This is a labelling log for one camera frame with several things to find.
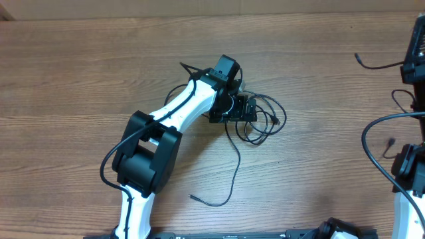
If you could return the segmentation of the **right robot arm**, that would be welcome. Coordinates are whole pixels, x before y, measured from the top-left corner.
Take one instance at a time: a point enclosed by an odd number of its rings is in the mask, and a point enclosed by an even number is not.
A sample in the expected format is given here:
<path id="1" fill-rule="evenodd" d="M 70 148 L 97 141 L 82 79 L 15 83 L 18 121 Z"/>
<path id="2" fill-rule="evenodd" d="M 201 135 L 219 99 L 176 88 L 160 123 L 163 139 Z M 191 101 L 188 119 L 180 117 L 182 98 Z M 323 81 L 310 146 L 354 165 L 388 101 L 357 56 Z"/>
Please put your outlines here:
<path id="1" fill-rule="evenodd" d="M 402 82 L 414 90 L 411 108 L 424 111 L 424 14 L 414 24 L 404 64 L 400 67 Z M 424 143 L 406 144 L 396 155 L 391 173 L 396 182 L 411 196 L 420 212 L 416 212 L 409 200 L 398 189 L 393 189 L 394 226 L 393 238 L 423 238 L 424 229 L 420 215 L 424 215 Z"/>

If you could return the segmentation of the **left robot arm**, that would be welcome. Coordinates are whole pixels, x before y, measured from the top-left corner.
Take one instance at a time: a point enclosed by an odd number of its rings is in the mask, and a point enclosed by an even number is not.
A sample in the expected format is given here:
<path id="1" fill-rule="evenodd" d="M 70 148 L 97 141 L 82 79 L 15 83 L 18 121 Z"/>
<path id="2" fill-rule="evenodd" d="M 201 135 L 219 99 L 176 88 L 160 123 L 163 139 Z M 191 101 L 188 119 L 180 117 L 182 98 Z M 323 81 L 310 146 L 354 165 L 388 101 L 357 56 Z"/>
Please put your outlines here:
<path id="1" fill-rule="evenodd" d="M 122 140 L 113 150 L 112 169 L 122 192 L 120 223 L 112 238 L 147 238 L 153 199 L 168 182 L 183 132 L 203 113 L 211 123 L 257 120 L 255 100 L 245 96 L 242 69 L 235 59 L 222 55 L 213 68 L 187 64 L 186 88 L 161 109 L 133 113 Z"/>

